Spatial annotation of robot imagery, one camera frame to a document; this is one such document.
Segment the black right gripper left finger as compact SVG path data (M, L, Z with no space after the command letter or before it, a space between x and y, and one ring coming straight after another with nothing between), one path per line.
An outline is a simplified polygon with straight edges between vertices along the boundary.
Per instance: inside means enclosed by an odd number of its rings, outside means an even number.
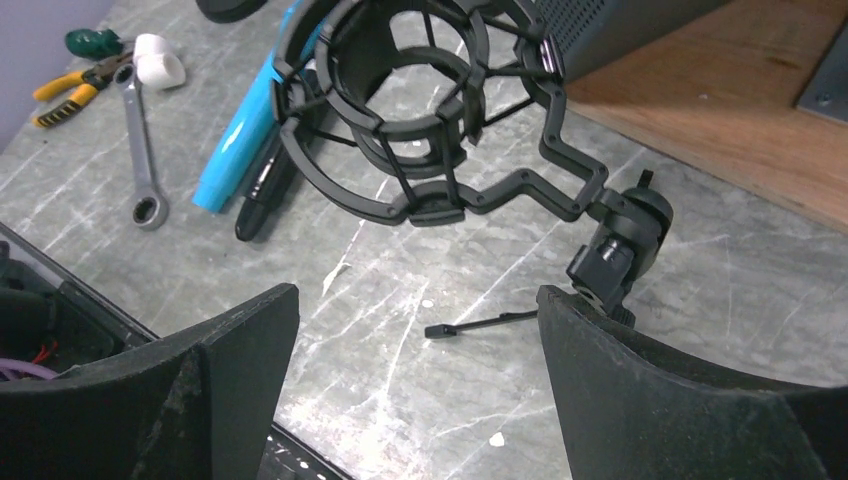
M167 337L1 386L5 479L254 479L300 322L280 284Z

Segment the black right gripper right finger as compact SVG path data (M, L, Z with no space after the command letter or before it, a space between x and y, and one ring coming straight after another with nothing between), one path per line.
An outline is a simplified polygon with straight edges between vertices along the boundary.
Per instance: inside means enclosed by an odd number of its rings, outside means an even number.
M847 390L727 368L544 285L538 325L576 479L843 479Z

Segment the black microphone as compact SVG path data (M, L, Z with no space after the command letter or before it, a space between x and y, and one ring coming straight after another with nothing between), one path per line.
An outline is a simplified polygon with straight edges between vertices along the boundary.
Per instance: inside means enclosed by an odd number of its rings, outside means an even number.
M307 64L303 76L312 93L317 94L320 85L314 63ZM301 122L298 131L305 145L310 145L317 138L315 131L324 122L327 110L326 106L316 107ZM243 190L244 200L234 226L235 236L240 241L254 240L269 215L282 204L287 190L299 173L279 132L280 125L273 124L249 167Z

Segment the blue microphone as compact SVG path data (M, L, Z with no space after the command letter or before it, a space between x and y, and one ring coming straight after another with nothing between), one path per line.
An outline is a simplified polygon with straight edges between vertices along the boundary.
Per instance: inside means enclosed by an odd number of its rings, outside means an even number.
M276 53L272 47L209 157L192 197L195 206L211 213L223 209L275 123L271 83L281 79L274 68Z

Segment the black tripod shock mount stand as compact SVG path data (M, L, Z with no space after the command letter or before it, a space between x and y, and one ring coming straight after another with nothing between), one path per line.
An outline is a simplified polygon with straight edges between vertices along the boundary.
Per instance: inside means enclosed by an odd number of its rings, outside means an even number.
M567 268L577 293L630 327L624 301L653 265L673 220L669 201L644 171L625 191L607 187L607 167L561 136L566 69L545 16L530 1L305 1L294 8L273 56L272 111L285 150L330 202L362 220L435 227L483 215L525 195L565 222L596 221L591 240ZM369 100L397 69L426 65L451 87L432 112L393 120ZM478 190L458 179L466 146L487 127L527 106L545 112L538 149L576 177L575 194L519 168ZM319 134L328 110L349 129L347 145L394 180L388 202L359 195L314 161L306 133Z

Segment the black round base stand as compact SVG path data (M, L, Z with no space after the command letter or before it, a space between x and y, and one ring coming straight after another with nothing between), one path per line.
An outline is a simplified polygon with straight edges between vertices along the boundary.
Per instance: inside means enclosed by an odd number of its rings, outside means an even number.
M267 0L195 0L199 12L216 24L244 20L268 3Z

